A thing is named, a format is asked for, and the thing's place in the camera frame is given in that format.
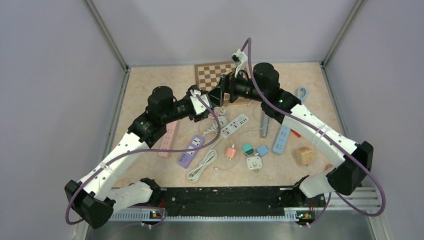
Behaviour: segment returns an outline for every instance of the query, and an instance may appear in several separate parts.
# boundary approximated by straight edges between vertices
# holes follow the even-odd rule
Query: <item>red object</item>
[[[294,135],[296,135],[298,138],[300,138],[300,137],[302,137],[302,135],[300,135],[299,133],[297,133],[296,131],[294,131],[294,130],[291,130],[293,133],[294,133]]]

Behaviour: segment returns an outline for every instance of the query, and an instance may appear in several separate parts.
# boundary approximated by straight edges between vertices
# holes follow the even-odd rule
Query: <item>blue power strip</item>
[[[272,152],[281,155],[284,152],[284,148],[287,144],[287,139],[289,138],[290,128],[281,124],[281,127],[278,132],[277,139],[275,140],[274,147]]]

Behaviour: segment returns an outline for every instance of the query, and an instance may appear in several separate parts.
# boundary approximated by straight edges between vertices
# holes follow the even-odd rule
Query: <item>gray floor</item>
[[[109,222],[89,232],[87,240],[374,240],[368,218],[347,211],[327,211],[312,228],[280,222],[165,222],[149,230],[132,226],[110,234],[128,222]]]

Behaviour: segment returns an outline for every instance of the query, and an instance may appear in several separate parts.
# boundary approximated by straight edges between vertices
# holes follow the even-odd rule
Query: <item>blue object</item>
[[[267,155],[268,147],[265,146],[265,145],[262,145],[262,146],[256,148],[256,152],[257,152],[257,154],[259,154],[259,157],[262,158],[263,156]]]
[[[279,129],[277,139],[275,140],[274,147],[272,152],[281,155],[284,152],[284,148],[287,144],[287,139],[289,138],[290,128],[286,125],[281,124]]]
[[[306,90],[306,87],[300,86],[297,89],[297,98],[300,99],[300,101],[303,103],[306,96],[308,95],[308,90]]]
[[[243,150],[243,152],[244,152],[245,154],[247,154],[247,155],[251,155],[252,153],[254,153],[254,152],[255,152],[255,151],[253,150],[252,145],[250,145],[250,143],[248,143],[248,144],[244,144],[244,145],[241,147],[241,150]]]

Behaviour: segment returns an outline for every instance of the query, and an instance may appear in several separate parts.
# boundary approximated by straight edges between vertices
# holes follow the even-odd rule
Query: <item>gray wall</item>
[[[355,0],[94,0],[129,65],[321,61]]]
[[[424,1],[367,1],[328,67],[348,131],[374,145],[396,239],[422,239]]]
[[[69,239],[64,186],[99,162],[123,70],[83,1],[0,3],[0,239]]]

